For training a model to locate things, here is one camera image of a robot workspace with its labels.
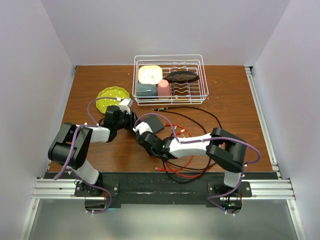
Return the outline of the black network switch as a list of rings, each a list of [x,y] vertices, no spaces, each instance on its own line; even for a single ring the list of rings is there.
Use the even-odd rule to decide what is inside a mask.
[[[162,131],[165,126],[160,121],[160,119],[156,115],[149,115],[142,120],[144,123],[147,123],[152,130],[153,133],[157,134]]]

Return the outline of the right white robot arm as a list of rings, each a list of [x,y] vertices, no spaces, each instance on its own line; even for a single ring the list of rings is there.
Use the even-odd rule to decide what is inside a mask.
[[[240,190],[240,179],[247,150],[247,142],[221,129],[189,138],[159,138],[149,127],[135,127],[137,142],[149,155],[168,161],[186,156],[208,156],[224,169],[223,192],[230,197]]]

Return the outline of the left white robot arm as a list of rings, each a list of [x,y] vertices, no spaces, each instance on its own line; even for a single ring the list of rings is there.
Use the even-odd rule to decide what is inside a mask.
[[[103,176],[87,159],[90,144],[113,141],[119,130],[131,131],[137,119],[135,110],[111,105],[96,125],[63,123],[48,150],[49,160],[62,166],[53,179],[68,172],[91,196],[105,196]]]

